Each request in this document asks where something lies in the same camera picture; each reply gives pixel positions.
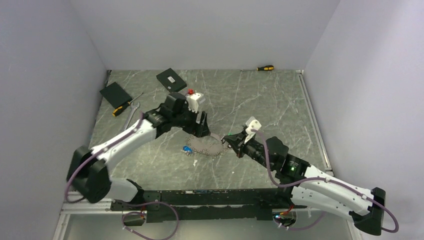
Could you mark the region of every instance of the gray wall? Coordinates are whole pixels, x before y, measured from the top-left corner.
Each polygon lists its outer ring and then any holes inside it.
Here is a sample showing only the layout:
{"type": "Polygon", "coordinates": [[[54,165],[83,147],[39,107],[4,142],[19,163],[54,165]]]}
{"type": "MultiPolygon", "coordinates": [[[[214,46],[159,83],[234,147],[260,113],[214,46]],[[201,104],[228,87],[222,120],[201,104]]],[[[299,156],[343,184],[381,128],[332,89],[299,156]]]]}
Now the gray wall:
{"type": "Polygon", "coordinates": [[[424,239],[423,23],[421,0],[342,0],[305,68],[336,176],[385,189],[400,221],[367,240],[424,239]]]}
{"type": "Polygon", "coordinates": [[[340,0],[71,0],[108,69],[304,69],[340,0]]]}
{"type": "Polygon", "coordinates": [[[106,69],[67,0],[0,4],[0,239],[49,240],[106,69]]]}

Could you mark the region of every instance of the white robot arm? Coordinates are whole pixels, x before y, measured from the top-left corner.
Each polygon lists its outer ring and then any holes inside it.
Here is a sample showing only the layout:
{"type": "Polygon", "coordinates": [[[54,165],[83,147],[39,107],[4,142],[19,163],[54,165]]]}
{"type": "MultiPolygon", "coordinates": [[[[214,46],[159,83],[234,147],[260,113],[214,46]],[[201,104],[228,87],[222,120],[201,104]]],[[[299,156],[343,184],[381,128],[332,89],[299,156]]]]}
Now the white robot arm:
{"type": "MultiPolygon", "coordinates": [[[[201,93],[184,96],[170,93],[165,102],[150,110],[127,130],[105,143],[91,149],[78,148],[73,155],[67,180],[90,203],[103,198],[121,200],[131,205],[143,204],[144,190],[130,179],[110,177],[116,165],[143,144],[153,141],[172,127],[180,127],[196,137],[210,134],[207,114],[201,113],[197,121],[199,105],[204,102],[201,93]]],[[[238,134],[224,136],[223,143],[231,146],[236,156],[249,156],[267,168],[268,174],[276,171],[284,188],[278,202],[286,205],[307,206],[338,215],[366,233],[380,235],[385,209],[386,192],[378,187],[370,190],[343,182],[326,174],[307,161],[288,153],[289,147],[277,137],[255,140],[261,124],[251,117],[238,134]]]]}

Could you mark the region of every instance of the purple cable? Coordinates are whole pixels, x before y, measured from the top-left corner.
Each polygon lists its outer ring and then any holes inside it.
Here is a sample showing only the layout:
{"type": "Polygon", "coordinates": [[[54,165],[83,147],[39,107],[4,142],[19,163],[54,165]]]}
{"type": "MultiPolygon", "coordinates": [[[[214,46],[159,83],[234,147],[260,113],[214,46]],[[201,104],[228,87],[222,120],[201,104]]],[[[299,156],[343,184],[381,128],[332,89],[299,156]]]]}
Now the purple cable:
{"type": "Polygon", "coordinates": [[[135,128],[132,131],[127,132],[125,135],[123,135],[122,137],[118,138],[117,140],[109,143],[106,147],[102,148],[101,150],[99,150],[98,152],[94,153],[93,155],[91,155],[89,158],[87,158],[81,165],[79,165],[79,167],[76,168],[76,170],[72,173],[72,175],[69,178],[69,181],[67,181],[66,183],[66,188],[65,188],[65,200],[70,203],[70,204],[74,204],[74,203],[78,203],[81,202],[84,197],[78,199],[78,200],[70,200],[69,199],[69,189],[71,188],[72,182],[74,181],[75,177],[78,175],[78,173],[81,171],[81,169],[83,169],[83,167],[85,167],[85,165],[87,165],[91,160],[93,160],[94,158],[96,158],[97,156],[99,156],[100,154],[103,154],[105,151],[107,151],[107,149],[110,149],[112,147],[114,147],[115,145],[119,144],[120,142],[122,142],[124,139],[127,139],[129,136],[131,136],[134,132],[134,130],[138,130],[140,128],[140,126],[142,125],[142,121],[143,121],[143,112],[140,113],[140,119],[137,122],[137,125],[135,126],[135,128]]]}
{"type": "MultiPolygon", "coordinates": [[[[307,182],[307,181],[316,181],[316,180],[320,180],[320,181],[326,181],[326,179],[325,178],[323,178],[323,177],[309,177],[309,178],[304,178],[304,179],[302,179],[302,180],[299,180],[299,181],[295,181],[295,182],[292,182],[292,183],[289,183],[289,184],[278,184],[275,180],[274,180],[274,178],[273,178],[273,174],[271,173],[271,169],[270,169],[270,156],[269,156],[269,153],[268,153],[268,145],[267,145],[267,141],[265,140],[265,136],[264,136],[264,134],[262,133],[262,132],[260,132],[260,131],[258,131],[258,130],[256,130],[256,129],[252,129],[252,132],[255,132],[255,133],[257,133],[258,135],[259,135],[259,137],[262,139],[262,143],[263,143],[263,149],[264,149],[264,151],[265,151],[265,161],[266,161],[266,170],[268,171],[268,176],[269,176],[269,179],[271,180],[271,182],[274,184],[274,185],[276,185],[277,187],[279,187],[279,188],[288,188],[288,187],[293,187],[293,186],[296,186],[296,185],[298,185],[298,184],[301,184],[301,183],[303,183],[303,182],[307,182]]],[[[331,182],[331,183],[333,183],[333,184],[336,184],[336,185],[339,185],[339,186],[342,186],[342,187],[344,187],[345,189],[348,189],[348,190],[350,190],[351,192],[353,192],[353,193],[355,193],[356,195],[358,195],[360,198],[362,197],[362,193],[361,192],[359,192],[359,191],[357,191],[357,190],[355,190],[355,189],[353,189],[353,188],[351,188],[350,186],[348,186],[348,185],[346,185],[346,184],[344,184],[344,183],[342,183],[342,182],[338,182],[338,181],[335,181],[335,180],[330,180],[329,182],[331,182]]],[[[395,215],[389,210],[389,209],[387,209],[385,206],[383,206],[382,204],[380,204],[379,202],[377,202],[376,200],[374,200],[374,199],[372,199],[372,198],[370,198],[370,197],[368,197],[368,196],[366,196],[366,199],[368,200],[368,201],[370,201],[371,203],[373,203],[373,204],[375,204],[375,205],[377,205],[379,208],[381,208],[381,209],[383,209],[392,219],[393,219],[393,222],[394,222],[394,229],[393,230],[391,230],[391,229],[387,229],[387,228],[384,228],[384,227],[381,227],[381,230],[383,230],[383,231],[386,231],[386,232],[388,232],[388,233],[396,233],[396,232],[398,232],[399,231],[399,223],[398,223],[398,220],[396,219],[396,217],[395,217],[395,215]]],[[[322,216],[320,216],[318,219],[317,219],[317,221],[319,221],[319,220],[321,220],[322,219],[322,217],[323,217],[324,215],[322,215],[322,216]]],[[[302,227],[301,229],[303,229],[303,230],[305,230],[305,229],[308,229],[308,228],[311,228],[311,227],[313,227],[315,224],[317,224],[318,222],[314,222],[313,224],[311,224],[310,226],[306,226],[306,227],[302,227]]]]}
{"type": "Polygon", "coordinates": [[[170,239],[170,238],[172,238],[174,235],[175,235],[175,233],[177,232],[177,229],[178,229],[178,225],[180,224],[180,219],[178,218],[178,213],[177,213],[177,211],[175,210],[175,208],[173,208],[171,205],[169,205],[168,203],[166,203],[166,202],[162,202],[162,201],[152,201],[152,202],[146,202],[146,203],[142,203],[142,204],[128,204],[128,203],[126,203],[126,202],[124,202],[124,201],[119,201],[120,203],[122,203],[122,204],[124,204],[124,205],[126,205],[126,206],[129,206],[129,207],[134,207],[134,208],[137,208],[137,207],[143,207],[143,206],[147,206],[147,205],[152,205],[152,204],[162,204],[162,205],[165,205],[165,206],[167,206],[167,207],[169,207],[172,211],[173,211],[173,213],[175,214],[175,218],[176,218],[176,225],[175,225],[175,229],[173,230],[173,232],[169,235],[169,236],[167,236],[167,237],[165,237],[165,238],[162,238],[162,239],[153,239],[153,238],[149,238],[149,237],[147,237],[147,236],[144,236],[144,235],[142,235],[141,233],[139,233],[139,232],[137,232],[137,231],[134,231],[134,230],[132,230],[131,228],[129,228],[129,227],[127,227],[127,226],[125,226],[125,223],[124,223],[124,219],[127,217],[127,216],[129,216],[129,215],[143,215],[141,212],[138,212],[138,211],[131,211],[131,212],[129,212],[129,213],[127,213],[127,214],[125,214],[125,215],[123,215],[122,216],[122,226],[123,226],[123,228],[124,229],[126,229],[126,230],[128,230],[128,231],[130,231],[131,233],[133,233],[133,234],[135,234],[135,235],[137,235],[137,236],[139,236],[139,237],[142,237],[142,238],[144,238],[144,239],[146,239],[146,240],[168,240],[168,239],[170,239]]]}
{"type": "MultiPolygon", "coordinates": [[[[72,185],[72,182],[74,181],[74,179],[75,179],[75,177],[78,175],[78,173],[81,171],[81,169],[83,169],[83,167],[85,166],[85,165],[87,165],[91,160],[93,160],[94,158],[96,158],[97,156],[99,156],[100,154],[103,154],[105,151],[107,151],[107,149],[110,149],[110,148],[112,148],[112,147],[114,147],[115,145],[117,145],[117,144],[119,144],[120,142],[122,142],[123,140],[125,140],[125,139],[127,139],[129,136],[131,136],[132,134],[134,134],[139,128],[140,128],[140,126],[142,125],[142,122],[143,122],[143,112],[141,112],[141,114],[140,114],[140,119],[139,119],[139,121],[137,122],[137,125],[135,126],[135,128],[133,129],[133,130],[131,130],[131,131],[129,131],[129,132],[127,132],[125,135],[123,135],[122,137],[120,137],[120,138],[118,138],[117,140],[115,140],[115,141],[113,141],[113,142],[111,142],[111,143],[109,143],[106,147],[104,147],[104,148],[102,148],[101,150],[99,150],[98,152],[96,152],[96,153],[94,153],[93,155],[91,155],[89,158],[87,158],[81,165],[79,165],[79,167],[77,167],[76,168],[76,170],[73,172],[73,174],[70,176],[70,178],[69,178],[69,181],[67,181],[67,183],[66,183],[66,188],[65,188],[65,200],[68,202],[68,203],[71,203],[71,204],[74,204],[74,203],[78,203],[78,202],[80,202],[80,201],[82,201],[85,197],[82,197],[82,198],[80,198],[80,199],[77,199],[77,200],[74,200],[74,201],[72,201],[72,200],[70,200],[69,199],[69,189],[71,188],[71,185],[72,185]]],[[[174,236],[175,235],[175,233],[177,232],[177,229],[178,229],[178,225],[179,225],[179,218],[178,218],[178,213],[177,213],[177,211],[171,206],[171,205],[169,205],[169,204],[167,204],[167,203],[165,203],[165,202],[161,202],[161,201],[154,201],[154,202],[147,202],[147,203],[143,203],[143,204],[128,204],[128,203],[126,203],[126,202],[123,202],[123,201],[121,201],[121,203],[123,203],[123,204],[125,204],[125,205],[127,205],[127,206],[129,206],[129,207],[142,207],[142,206],[146,206],[146,205],[151,205],[151,204],[162,204],[162,205],[165,205],[165,206],[167,206],[167,207],[169,207],[169,208],[171,208],[171,210],[173,211],[173,213],[175,214],[175,216],[176,216],[176,226],[175,226],[175,230],[172,232],[172,234],[171,235],[169,235],[168,237],[166,237],[166,238],[163,238],[163,239],[160,239],[160,240],[167,240],[167,239],[170,239],[172,236],[174,236]]],[[[122,224],[124,225],[124,219],[125,219],[125,217],[126,216],[128,216],[128,215],[131,215],[131,214],[135,214],[135,213],[138,213],[138,214],[142,214],[142,213],[140,213],[140,212],[134,212],[134,211],[132,211],[132,212],[130,212],[130,213],[127,213],[127,214],[125,214],[124,216],[122,216],[122,224]]],[[[152,238],[148,238],[148,237],[146,237],[146,236],[144,236],[144,235],[142,235],[142,234],[140,234],[140,233],[138,233],[137,231],[133,231],[131,228],[129,228],[129,227],[127,227],[127,226],[125,226],[124,225],[124,228],[126,229],[126,230],[128,230],[128,231],[130,231],[131,233],[134,233],[134,234],[136,234],[137,236],[140,236],[140,237],[142,237],[142,238],[144,238],[144,239],[147,239],[147,240],[155,240],[155,239],[152,239],[152,238]]]]}

